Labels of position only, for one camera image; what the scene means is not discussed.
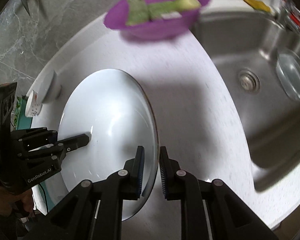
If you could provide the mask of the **person's hand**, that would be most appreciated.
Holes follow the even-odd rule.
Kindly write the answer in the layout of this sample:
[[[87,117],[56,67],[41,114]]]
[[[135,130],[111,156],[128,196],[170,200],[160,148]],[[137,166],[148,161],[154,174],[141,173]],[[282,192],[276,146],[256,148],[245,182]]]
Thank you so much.
[[[3,187],[0,187],[0,215],[9,216],[12,212],[12,205],[21,201],[23,208],[26,212],[32,212],[34,208],[34,202],[32,198],[32,190],[29,189],[22,194],[14,195]]]

